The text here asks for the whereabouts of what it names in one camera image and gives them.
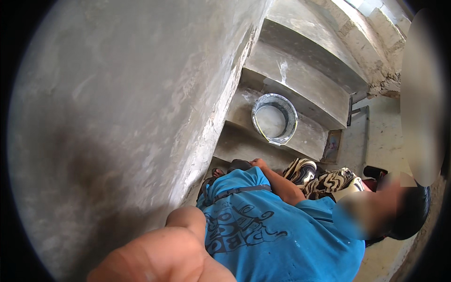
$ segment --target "bare foot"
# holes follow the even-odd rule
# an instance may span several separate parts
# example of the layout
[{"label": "bare foot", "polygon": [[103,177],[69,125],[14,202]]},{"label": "bare foot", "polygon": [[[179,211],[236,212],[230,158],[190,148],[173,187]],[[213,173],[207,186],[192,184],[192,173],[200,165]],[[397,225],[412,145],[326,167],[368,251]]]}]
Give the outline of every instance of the bare foot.
[{"label": "bare foot", "polygon": [[224,175],[224,172],[222,172],[219,168],[213,168],[212,175],[214,177],[221,177]]}]

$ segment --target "black hair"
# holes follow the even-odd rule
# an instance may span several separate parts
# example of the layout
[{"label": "black hair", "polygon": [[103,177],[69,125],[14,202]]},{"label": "black hair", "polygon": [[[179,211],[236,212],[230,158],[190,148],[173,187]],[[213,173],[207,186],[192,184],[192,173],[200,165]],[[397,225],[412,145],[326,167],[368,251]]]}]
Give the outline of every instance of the black hair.
[{"label": "black hair", "polygon": [[396,240],[405,240],[415,235],[426,221],[430,204],[429,186],[423,187],[417,182],[417,187],[408,187],[388,236]]}]

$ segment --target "hand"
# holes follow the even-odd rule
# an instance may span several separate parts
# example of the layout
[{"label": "hand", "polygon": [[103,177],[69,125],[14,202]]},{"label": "hand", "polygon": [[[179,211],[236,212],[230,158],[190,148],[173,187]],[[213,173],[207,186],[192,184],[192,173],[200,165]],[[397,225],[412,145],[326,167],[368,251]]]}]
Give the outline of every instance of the hand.
[{"label": "hand", "polygon": [[257,166],[260,169],[264,169],[264,168],[268,168],[268,165],[266,164],[266,162],[262,159],[255,159],[251,162],[249,162],[252,166]]}]

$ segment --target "concrete staircase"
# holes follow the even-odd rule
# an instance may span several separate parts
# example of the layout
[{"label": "concrete staircase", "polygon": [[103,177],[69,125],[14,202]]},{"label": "concrete staircase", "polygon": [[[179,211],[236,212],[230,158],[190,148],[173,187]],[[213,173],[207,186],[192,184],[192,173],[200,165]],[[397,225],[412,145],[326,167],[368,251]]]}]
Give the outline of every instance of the concrete staircase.
[{"label": "concrete staircase", "polygon": [[[346,128],[350,94],[371,92],[375,80],[395,73],[385,47],[392,51],[405,42],[395,25],[383,22],[390,20],[380,10],[362,19],[352,9],[342,0],[274,1],[242,69],[206,177],[213,167],[227,167],[236,158],[260,157],[272,169],[284,169],[295,157],[321,161],[329,131]],[[346,34],[345,25],[351,28]],[[397,37],[377,35],[388,27],[400,43]],[[353,45],[350,32],[369,46]],[[362,59],[357,48],[369,55]],[[369,67],[374,60],[382,62],[382,74]],[[265,93],[286,97],[298,112],[298,128],[286,145],[270,145],[253,127],[252,106]]]}]

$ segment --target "stair tread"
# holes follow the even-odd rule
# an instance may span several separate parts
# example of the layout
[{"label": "stair tread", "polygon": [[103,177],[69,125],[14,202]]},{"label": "stair tread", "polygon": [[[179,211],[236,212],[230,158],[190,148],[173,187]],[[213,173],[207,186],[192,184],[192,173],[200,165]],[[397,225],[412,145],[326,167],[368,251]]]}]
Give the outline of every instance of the stair tread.
[{"label": "stair tread", "polygon": [[224,126],[213,156],[231,162],[234,159],[251,161],[263,159],[273,169],[285,169],[296,157],[260,140],[243,134],[232,126]]},{"label": "stair tread", "polygon": [[[227,113],[227,123],[232,123],[249,132],[253,137],[260,140],[266,140],[255,130],[252,120],[251,111],[255,101],[263,94],[253,89],[239,86],[230,103],[229,112]],[[286,144],[280,148],[288,150],[297,157],[307,156],[312,160],[319,161],[324,153],[327,141],[328,131],[319,123],[298,113],[298,127],[294,136]]]},{"label": "stair tread", "polygon": [[257,42],[253,51],[244,69],[269,78],[261,81],[262,85],[271,86],[268,90],[276,89],[297,111],[327,129],[346,128],[349,94],[345,90],[319,70],[274,46]]},{"label": "stair tread", "polygon": [[348,92],[368,88],[366,77],[351,52],[326,19],[305,0],[276,0],[265,22],[268,20],[295,31],[324,50],[317,45],[307,44],[308,42],[297,42],[298,38],[285,35],[285,32],[280,29],[273,30],[272,35],[267,34],[271,32],[271,28],[265,28],[268,24],[263,25],[260,36],[262,41],[284,48],[290,54],[301,56],[302,60],[320,69],[328,77],[332,77]]}]

